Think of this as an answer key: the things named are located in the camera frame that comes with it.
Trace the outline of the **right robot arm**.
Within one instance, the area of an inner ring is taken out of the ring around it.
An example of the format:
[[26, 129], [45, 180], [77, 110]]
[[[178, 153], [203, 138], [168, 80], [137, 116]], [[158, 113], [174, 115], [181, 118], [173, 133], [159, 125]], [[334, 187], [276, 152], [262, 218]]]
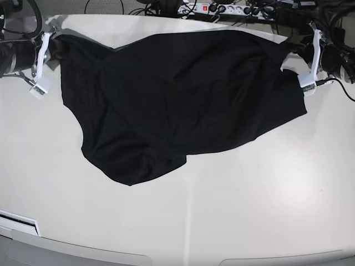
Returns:
[[42, 15], [36, 1], [28, 3], [35, 15], [35, 30], [17, 32], [6, 28], [6, 18], [20, 11], [23, 1], [1, 1], [1, 78], [20, 78], [36, 86], [44, 80], [44, 65], [55, 58], [59, 43], [54, 32], [42, 30]]

